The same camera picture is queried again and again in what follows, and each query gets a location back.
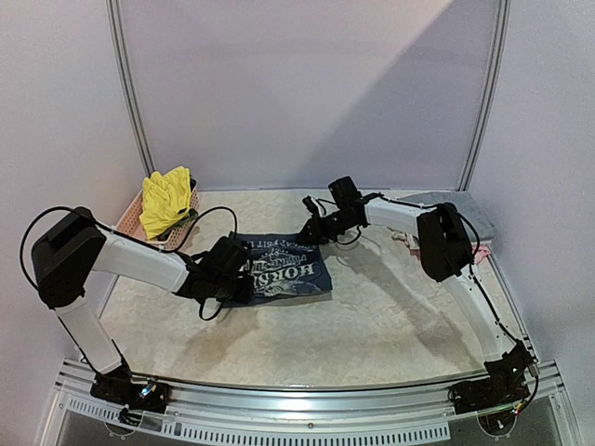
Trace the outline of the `navy blue garment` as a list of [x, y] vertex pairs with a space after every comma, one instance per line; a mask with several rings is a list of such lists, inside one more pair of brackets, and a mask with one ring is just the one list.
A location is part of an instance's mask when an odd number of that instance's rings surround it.
[[242, 307], [330, 293], [333, 283], [318, 245], [296, 243], [296, 234], [239, 234], [253, 259], [254, 292]]

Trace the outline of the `grey blue button shirt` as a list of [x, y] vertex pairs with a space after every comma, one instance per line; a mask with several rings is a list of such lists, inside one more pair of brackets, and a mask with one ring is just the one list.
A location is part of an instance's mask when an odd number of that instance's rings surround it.
[[477, 230], [481, 244], [491, 243], [496, 236], [496, 227], [466, 191], [428, 191], [400, 197], [398, 201], [424, 205], [452, 203]]

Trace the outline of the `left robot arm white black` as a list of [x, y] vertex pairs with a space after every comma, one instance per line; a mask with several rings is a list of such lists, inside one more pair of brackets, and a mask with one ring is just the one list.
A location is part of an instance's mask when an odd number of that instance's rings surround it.
[[33, 270], [27, 278], [87, 363], [103, 375], [103, 389], [119, 403], [136, 398], [138, 383], [123, 371], [128, 368], [123, 354], [86, 300], [91, 274], [143, 282], [194, 300], [201, 308], [209, 300], [246, 304], [253, 297], [250, 248], [235, 234], [188, 255], [126, 235], [96, 220], [85, 207], [62, 206], [59, 211], [63, 218], [31, 246]]

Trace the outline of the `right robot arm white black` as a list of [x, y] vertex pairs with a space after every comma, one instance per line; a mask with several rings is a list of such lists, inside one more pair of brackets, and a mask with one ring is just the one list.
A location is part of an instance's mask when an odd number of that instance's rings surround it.
[[380, 192], [362, 194], [352, 178], [342, 177], [328, 186], [331, 204], [327, 214], [320, 201], [305, 197], [311, 213], [297, 236], [301, 244], [336, 243], [348, 230], [386, 227], [417, 238], [425, 273], [456, 300], [479, 340], [484, 366], [491, 377], [482, 382], [481, 397], [499, 405], [513, 394], [516, 377], [528, 370], [538, 375], [536, 358], [498, 317], [475, 265], [475, 252], [466, 228], [470, 222], [452, 203], [420, 204], [390, 199]]

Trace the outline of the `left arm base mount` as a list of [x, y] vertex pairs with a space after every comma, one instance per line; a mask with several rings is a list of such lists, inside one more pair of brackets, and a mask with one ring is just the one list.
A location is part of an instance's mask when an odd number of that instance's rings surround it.
[[161, 381], [138, 381], [127, 362], [106, 374], [96, 373], [90, 395], [99, 400], [126, 406], [129, 410], [164, 413], [172, 387]]

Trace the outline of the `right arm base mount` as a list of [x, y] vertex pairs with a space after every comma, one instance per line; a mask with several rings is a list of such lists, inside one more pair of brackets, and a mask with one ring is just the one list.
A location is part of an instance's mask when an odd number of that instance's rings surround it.
[[501, 405], [517, 405], [513, 414], [522, 412], [536, 397], [538, 370], [536, 358], [520, 348], [505, 353], [498, 361], [487, 361], [487, 376], [464, 380], [448, 388], [447, 398], [456, 414], [494, 409]]

